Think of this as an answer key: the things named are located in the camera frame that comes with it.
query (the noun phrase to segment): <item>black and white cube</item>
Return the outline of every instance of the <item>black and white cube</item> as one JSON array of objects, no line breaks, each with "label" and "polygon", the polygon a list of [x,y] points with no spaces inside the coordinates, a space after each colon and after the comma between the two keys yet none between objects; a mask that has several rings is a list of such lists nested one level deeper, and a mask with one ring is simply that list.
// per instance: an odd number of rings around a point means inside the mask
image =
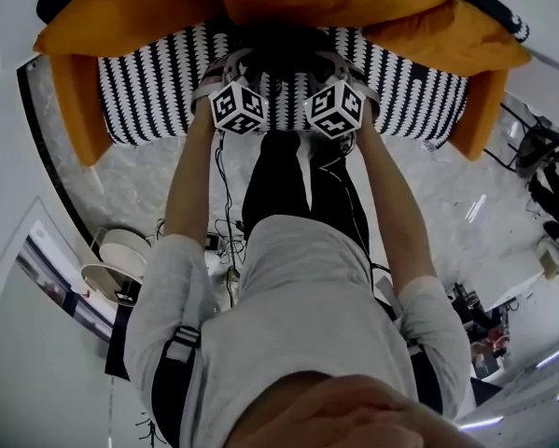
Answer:
[{"label": "black and white cube", "polygon": [[340,80],[304,102],[306,118],[313,128],[335,139],[360,128],[364,100],[364,94]]},{"label": "black and white cube", "polygon": [[208,96],[215,127],[222,131],[246,134],[258,129],[269,112],[269,102],[245,86],[232,81],[221,91]]}]

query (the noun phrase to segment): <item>black cable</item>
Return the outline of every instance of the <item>black cable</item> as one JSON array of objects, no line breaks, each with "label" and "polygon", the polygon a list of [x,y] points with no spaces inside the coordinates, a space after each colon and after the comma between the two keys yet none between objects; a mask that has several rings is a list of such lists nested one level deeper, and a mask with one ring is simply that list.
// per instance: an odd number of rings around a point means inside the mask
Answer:
[{"label": "black cable", "polygon": [[374,262],[372,262],[370,264],[372,269],[381,269],[381,271],[386,272],[386,273],[391,273],[391,271],[389,269],[387,269],[384,265],[381,264],[376,264]]},{"label": "black cable", "polygon": [[[511,308],[511,303],[515,301],[515,303],[517,303],[517,305],[515,306],[515,309]],[[511,299],[510,301],[505,302],[505,308],[507,310],[510,310],[512,312],[517,312],[517,310],[520,308],[520,301],[518,301],[517,299]]]},{"label": "black cable", "polygon": [[[230,238],[228,236],[222,234],[221,231],[219,230],[219,227],[218,227],[219,222],[227,222],[227,219],[219,217],[215,220],[215,232],[217,233],[219,238],[223,241],[223,250],[221,250],[220,252],[217,253],[219,255],[220,259],[221,259],[220,262],[222,264],[230,262],[230,245],[233,245],[235,255],[240,260],[242,265],[244,265],[245,257],[243,256],[243,253],[245,252],[245,248],[246,248],[246,242],[244,240],[244,236],[243,235],[237,235],[237,236],[232,235],[231,240],[230,240]],[[235,226],[235,228],[238,231],[243,231],[241,221],[234,222],[234,221],[231,220],[230,224],[232,226]]]},{"label": "black cable", "polygon": [[164,223],[165,223],[164,218],[161,218],[157,221],[157,231],[155,232],[155,236],[156,236],[157,241],[159,241],[159,239],[163,236],[161,228],[163,227]]},{"label": "black cable", "polygon": [[498,162],[501,166],[503,166],[505,169],[507,169],[508,171],[511,171],[512,173],[515,173],[515,169],[513,169],[511,167],[511,165],[513,164],[513,162],[515,161],[515,159],[517,158],[517,154],[513,157],[513,159],[511,160],[511,162],[509,164],[506,164],[505,162],[503,162],[502,160],[500,160],[497,156],[495,156],[491,151],[489,151],[488,149],[483,149],[483,151],[488,154],[491,158],[493,158],[496,162]]},{"label": "black cable", "polygon": [[229,269],[227,270],[227,274],[226,274],[226,277],[225,277],[225,287],[227,289],[228,294],[230,295],[230,306],[233,307],[234,300],[233,300],[233,294],[231,293],[231,288],[230,288],[230,272],[235,273],[235,275],[238,279],[240,278],[240,272],[237,270],[237,267],[236,267],[236,264],[235,264],[236,251],[235,251],[235,247],[234,247],[233,231],[231,229],[231,220],[230,220],[230,210],[231,210],[231,207],[233,206],[233,199],[231,198],[230,185],[228,184],[227,175],[225,173],[225,166],[223,164],[223,143],[224,143],[224,141],[225,141],[225,133],[221,133],[221,137],[219,139],[219,146],[217,147],[217,150],[215,151],[215,163],[217,164],[217,169],[219,171],[219,175],[221,176],[221,179],[223,180],[223,184],[225,185],[225,193],[226,193],[226,196],[227,196],[227,201],[225,202],[225,219],[220,219],[220,220],[225,220],[227,222],[227,232],[228,232],[228,235],[229,235],[228,237],[230,239],[231,265],[230,265]]}]

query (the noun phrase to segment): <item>wire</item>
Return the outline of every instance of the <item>wire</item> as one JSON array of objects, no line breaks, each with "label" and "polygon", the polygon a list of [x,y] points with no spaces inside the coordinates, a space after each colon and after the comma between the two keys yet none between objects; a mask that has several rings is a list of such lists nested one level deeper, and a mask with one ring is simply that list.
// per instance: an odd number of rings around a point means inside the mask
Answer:
[{"label": "wire", "polygon": [[165,224],[165,219],[161,218],[157,220],[157,231],[155,232],[155,236],[157,238],[157,241],[159,241],[159,239],[163,236],[162,230],[161,228],[163,227],[163,224]]},{"label": "wire", "polygon": [[341,159],[345,158],[351,152],[351,150],[353,149],[353,146],[355,144],[356,144],[356,138],[354,137],[353,138],[353,144],[349,147],[348,151],[344,155],[342,155],[339,159],[330,162],[329,164],[325,164],[324,166],[319,167],[318,169],[320,169],[321,171],[324,171],[325,173],[328,173],[328,174],[332,175],[333,177],[335,177],[335,179],[337,179],[340,183],[342,183],[343,189],[345,189],[345,193],[347,194],[347,199],[349,200],[350,208],[352,210],[352,220],[354,222],[354,228],[356,229],[356,233],[357,233],[358,239],[359,239],[360,244],[361,244],[360,247],[364,251],[364,255],[366,256],[366,259],[368,260],[369,265],[370,265],[370,290],[372,290],[372,293],[374,293],[374,273],[372,272],[372,270],[373,269],[381,269],[382,271],[385,271],[386,273],[391,273],[391,271],[389,269],[387,269],[385,266],[381,265],[381,264],[376,264],[376,263],[372,262],[372,259],[370,258],[370,251],[367,247],[364,246],[364,240],[362,239],[362,235],[360,234],[360,230],[357,227],[356,213],[354,212],[354,203],[352,202],[352,196],[350,195],[350,191],[340,177],[338,177],[335,173],[333,173],[332,171],[327,169],[327,167],[332,165],[334,162],[340,161]]},{"label": "wire", "polygon": [[515,162],[516,158],[517,158],[517,154],[513,157],[513,159],[511,160],[511,162],[509,164],[506,164],[505,162],[503,162],[502,160],[500,160],[497,156],[495,156],[491,151],[489,151],[488,149],[483,149],[483,151],[488,154],[491,158],[493,158],[496,162],[498,162],[501,166],[503,166],[505,169],[507,169],[508,171],[511,171],[512,173],[515,173],[515,169],[513,169],[511,167],[511,165]]},{"label": "wire", "polygon": [[225,193],[227,196],[227,201],[225,202],[225,219],[218,219],[217,221],[215,221],[215,229],[217,230],[217,233],[219,233],[218,228],[217,228],[217,223],[219,220],[224,220],[225,222],[227,222],[227,232],[228,232],[228,237],[230,240],[229,243],[229,255],[230,255],[230,267],[227,270],[226,276],[225,276],[225,287],[227,289],[228,294],[230,295],[230,307],[233,307],[234,304],[234,300],[233,300],[233,293],[231,292],[231,288],[230,288],[230,273],[233,272],[235,274],[235,276],[239,279],[240,278],[240,272],[238,271],[237,267],[236,267],[236,263],[235,263],[235,258],[236,255],[238,256],[238,260],[240,260],[243,263],[243,260],[240,258],[240,254],[245,250],[245,245],[243,247],[240,248],[239,251],[235,250],[235,244],[234,244],[234,239],[233,239],[233,230],[231,228],[231,220],[230,220],[230,210],[231,207],[233,206],[233,199],[231,198],[231,193],[230,193],[230,185],[228,184],[227,181],[227,174],[225,173],[225,166],[223,164],[223,144],[225,141],[225,133],[221,133],[221,137],[219,139],[219,146],[217,147],[217,150],[215,151],[215,163],[217,164],[217,169],[219,171],[219,175],[221,176],[221,179],[223,180],[223,184],[225,185]]},{"label": "wire", "polygon": [[[511,308],[511,303],[515,301],[515,303],[517,303],[517,305],[515,306],[515,309]],[[505,302],[505,308],[507,310],[510,310],[512,312],[516,312],[519,308],[520,308],[520,301],[518,301],[517,299],[511,299],[510,301]]]},{"label": "wire", "polygon": [[376,264],[374,262],[372,262],[370,264],[372,269],[381,269],[381,271],[386,272],[386,273],[391,273],[391,271],[389,269],[387,269],[384,265],[381,264]]},{"label": "wire", "polygon": [[[237,256],[238,260],[244,265],[245,262],[245,249],[246,249],[246,241],[244,239],[243,234],[232,235],[231,239],[229,236],[222,234],[218,224],[219,222],[227,222],[227,219],[222,217],[215,220],[215,232],[219,236],[219,238],[223,241],[223,250],[218,252],[219,257],[221,258],[221,263],[226,264],[230,263],[230,245],[233,245],[234,254]],[[234,222],[230,220],[230,224],[235,226],[235,229],[238,231],[243,231],[243,226],[241,221]]]}]

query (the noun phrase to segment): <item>leg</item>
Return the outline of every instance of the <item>leg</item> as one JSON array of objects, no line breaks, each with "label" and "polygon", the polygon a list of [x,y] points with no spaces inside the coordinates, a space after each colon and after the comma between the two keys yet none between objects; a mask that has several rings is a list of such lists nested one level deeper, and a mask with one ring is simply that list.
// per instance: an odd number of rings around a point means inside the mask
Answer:
[{"label": "leg", "polygon": [[553,192],[544,188],[536,176],[530,179],[528,189],[532,199],[559,223],[559,176],[554,171],[554,166],[552,165],[545,168],[544,173]]},{"label": "leg", "polygon": [[296,156],[298,147],[297,133],[269,132],[264,136],[242,208],[245,239],[266,217],[275,214],[310,217]]},{"label": "leg", "polygon": [[345,158],[330,166],[311,163],[312,218],[343,232],[370,253],[369,223],[356,188],[345,167]]}]

